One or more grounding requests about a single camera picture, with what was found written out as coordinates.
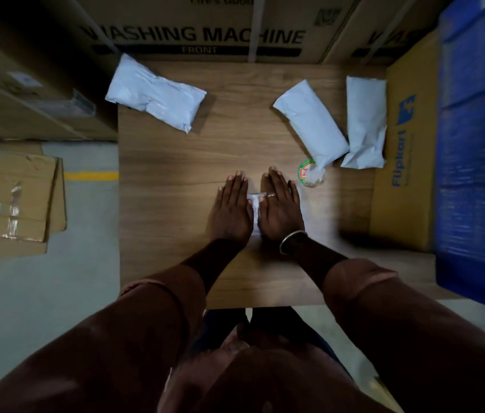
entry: metal bangle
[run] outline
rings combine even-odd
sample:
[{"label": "metal bangle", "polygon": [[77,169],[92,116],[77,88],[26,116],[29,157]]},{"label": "metal bangle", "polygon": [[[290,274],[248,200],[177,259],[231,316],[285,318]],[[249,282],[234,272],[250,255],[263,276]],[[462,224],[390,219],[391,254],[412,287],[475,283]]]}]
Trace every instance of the metal bangle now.
[{"label": "metal bangle", "polygon": [[291,236],[293,236],[293,235],[295,235],[295,234],[297,234],[297,233],[303,233],[304,235],[308,236],[308,234],[307,234],[307,232],[306,232],[305,230],[297,230],[297,231],[295,231],[295,232],[292,232],[292,233],[288,234],[288,235],[287,235],[287,236],[286,236],[286,237],[283,239],[283,241],[280,243],[280,245],[279,245],[279,252],[280,252],[280,254],[281,254],[281,255],[288,255],[287,253],[284,253],[284,252],[283,252],[283,244],[284,244],[284,243],[287,241],[287,239],[288,239],[289,237],[291,237]]}]

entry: wooden table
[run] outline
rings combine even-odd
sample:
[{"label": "wooden table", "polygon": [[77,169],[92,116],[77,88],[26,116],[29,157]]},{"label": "wooden table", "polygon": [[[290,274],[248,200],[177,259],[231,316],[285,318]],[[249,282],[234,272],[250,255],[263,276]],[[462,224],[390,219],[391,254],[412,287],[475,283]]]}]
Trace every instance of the wooden table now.
[{"label": "wooden table", "polygon": [[[236,170],[250,179],[249,192],[255,193],[260,192],[262,174],[270,165],[287,178],[296,178],[308,155],[287,120],[272,108],[282,93],[307,79],[345,132],[346,76],[383,77],[385,72],[384,68],[331,65],[145,65],[208,94],[188,135],[146,113],[119,109],[122,284],[177,264],[204,246],[216,191]],[[359,250],[340,240],[340,230],[368,231],[373,181],[374,170],[342,169],[338,163],[328,168],[321,186],[302,186],[309,235],[349,256],[376,257],[386,266],[407,270],[411,284],[434,297],[443,296],[432,284],[432,256]],[[253,237],[219,277],[208,296],[209,308],[323,302],[315,284],[297,265],[260,252],[260,243],[259,237]]]}]

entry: floor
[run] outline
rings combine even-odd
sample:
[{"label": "floor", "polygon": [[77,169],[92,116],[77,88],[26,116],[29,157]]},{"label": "floor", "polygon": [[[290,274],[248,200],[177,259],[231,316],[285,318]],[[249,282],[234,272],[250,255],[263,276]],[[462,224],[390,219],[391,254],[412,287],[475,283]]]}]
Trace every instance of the floor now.
[{"label": "floor", "polygon": [[[61,157],[67,172],[118,169],[113,144],[48,143],[44,152]],[[118,181],[65,184],[67,230],[51,237],[46,255],[0,262],[0,377],[117,296]],[[467,299],[442,303],[485,330],[484,305]],[[362,390],[381,399],[373,366],[328,309],[296,310],[329,342]]]}]

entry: yellow stripe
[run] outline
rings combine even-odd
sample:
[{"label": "yellow stripe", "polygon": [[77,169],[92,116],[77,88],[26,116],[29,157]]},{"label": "yellow stripe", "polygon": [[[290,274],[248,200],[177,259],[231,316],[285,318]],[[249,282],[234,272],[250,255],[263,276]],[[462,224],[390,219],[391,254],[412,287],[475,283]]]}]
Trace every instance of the yellow stripe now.
[{"label": "yellow stripe", "polygon": [[118,171],[65,172],[67,181],[118,181]]}]

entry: blue plastic wrap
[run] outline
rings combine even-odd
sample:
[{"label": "blue plastic wrap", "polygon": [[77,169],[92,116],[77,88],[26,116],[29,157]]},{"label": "blue plastic wrap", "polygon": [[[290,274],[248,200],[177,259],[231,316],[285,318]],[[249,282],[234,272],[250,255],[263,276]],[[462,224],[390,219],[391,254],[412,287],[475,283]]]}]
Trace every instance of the blue plastic wrap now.
[{"label": "blue plastic wrap", "polygon": [[485,0],[440,16],[436,278],[485,304]]}]

